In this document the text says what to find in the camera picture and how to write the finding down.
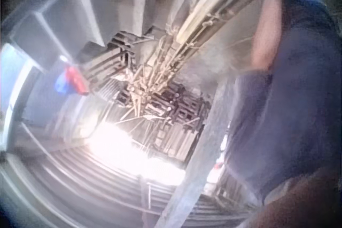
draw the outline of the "blue shirt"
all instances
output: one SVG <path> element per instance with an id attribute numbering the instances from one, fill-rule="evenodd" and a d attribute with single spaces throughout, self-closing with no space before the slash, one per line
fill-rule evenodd
<path id="1" fill-rule="evenodd" d="M 341 40 L 335 32 L 290 29 L 272 71 L 242 74 L 235 89 L 226 164 L 260 200 L 291 177 L 340 168 Z"/>

